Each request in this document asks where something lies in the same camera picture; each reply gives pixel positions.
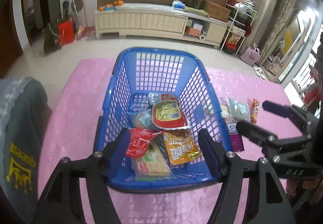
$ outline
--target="cabinet drawer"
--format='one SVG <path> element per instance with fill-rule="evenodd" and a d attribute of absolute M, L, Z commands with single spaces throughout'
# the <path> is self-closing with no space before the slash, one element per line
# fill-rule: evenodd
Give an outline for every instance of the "cabinet drawer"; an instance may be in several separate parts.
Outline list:
<path fill-rule="evenodd" d="M 139 28 L 140 13 L 97 14 L 99 30 Z"/>
<path fill-rule="evenodd" d="M 221 43 L 226 31 L 225 26 L 220 26 L 214 23 L 210 24 L 209 30 L 206 34 L 206 40 Z"/>
<path fill-rule="evenodd" d="M 182 33 L 184 24 L 185 18 L 160 14 L 141 13 L 139 28 Z"/>

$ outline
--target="white tv cabinet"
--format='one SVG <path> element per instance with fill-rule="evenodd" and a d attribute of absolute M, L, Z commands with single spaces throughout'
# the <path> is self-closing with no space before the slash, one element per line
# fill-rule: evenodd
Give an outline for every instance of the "white tv cabinet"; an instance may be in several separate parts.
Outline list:
<path fill-rule="evenodd" d="M 119 33 L 121 37 L 134 35 L 172 38 L 218 47 L 228 26 L 213 18 L 155 4 L 126 3 L 117 6 L 115 11 L 96 11 L 94 16 L 97 39 L 105 33 Z M 205 40 L 184 34 L 188 19 L 197 19 L 203 23 Z"/>

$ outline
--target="paper towel roll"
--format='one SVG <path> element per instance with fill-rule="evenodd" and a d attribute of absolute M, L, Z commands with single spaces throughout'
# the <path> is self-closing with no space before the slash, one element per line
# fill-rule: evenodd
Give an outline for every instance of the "paper towel roll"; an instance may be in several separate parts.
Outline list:
<path fill-rule="evenodd" d="M 205 40 L 205 34 L 204 33 L 201 33 L 199 35 L 199 39 L 202 40 L 202 41 L 204 41 Z"/>

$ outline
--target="chip bag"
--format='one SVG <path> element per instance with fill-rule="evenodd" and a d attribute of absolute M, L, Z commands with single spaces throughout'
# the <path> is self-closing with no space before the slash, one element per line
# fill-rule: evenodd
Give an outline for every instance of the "chip bag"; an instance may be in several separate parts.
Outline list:
<path fill-rule="evenodd" d="M 159 94 L 156 97 L 154 94 L 153 101 L 151 101 L 151 97 L 149 101 L 153 104 L 151 121 L 158 128 L 166 130 L 191 128 L 175 95 Z"/>
<path fill-rule="evenodd" d="M 188 129 L 165 132 L 164 142 L 169 161 L 173 165 L 183 164 L 201 156 Z"/>
<path fill-rule="evenodd" d="M 130 144 L 126 152 L 126 156 L 138 158 L 143 156 L 149 148 L 151 141 L 164 131 L 156 132 L 154 130 L 131 128 L 130 130 Z"/>
<path fill-rule="evenodd" d="M 259 104 L 260 104 L 260 102 L 257 99 L 254 99 L 254 101 L 252 103 L 252 109 L 251 109 L 251 115 L 250 115 L 251 123 L 254 123 L 254 124 L 257 123 Z"/>

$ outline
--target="pink bag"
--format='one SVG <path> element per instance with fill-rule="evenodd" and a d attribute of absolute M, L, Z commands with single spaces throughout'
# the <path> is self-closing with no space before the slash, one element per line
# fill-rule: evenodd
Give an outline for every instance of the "pink bag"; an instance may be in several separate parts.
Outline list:
<path fill-rule="evenodd" d="M 254 47 L 248 46 L 248 48 L 240 56 L 240 59 L 251 66 L 258 62 L 260 60 L 260 51 L 256 44 L 254 44 Z"/>

